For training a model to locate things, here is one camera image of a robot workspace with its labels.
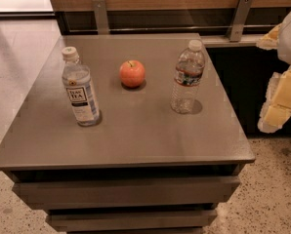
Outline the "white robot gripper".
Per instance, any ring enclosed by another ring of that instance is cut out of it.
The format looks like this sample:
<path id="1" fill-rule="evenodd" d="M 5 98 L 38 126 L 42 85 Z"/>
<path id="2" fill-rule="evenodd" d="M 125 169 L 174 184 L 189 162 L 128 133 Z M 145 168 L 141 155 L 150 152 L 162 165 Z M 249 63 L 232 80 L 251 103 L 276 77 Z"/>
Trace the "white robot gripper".
<path id="1" fill-rule="evenodd" d="M 276 50 L 278 58 L 291 64 L 291 12 L 261 37 L 256 46 Z M 258 129 L 266 134 L 280 130 L 291 117 L 291 65 L 282 74 L 274 72 L 269 80 L 266 101 L 263 103 Z"/>

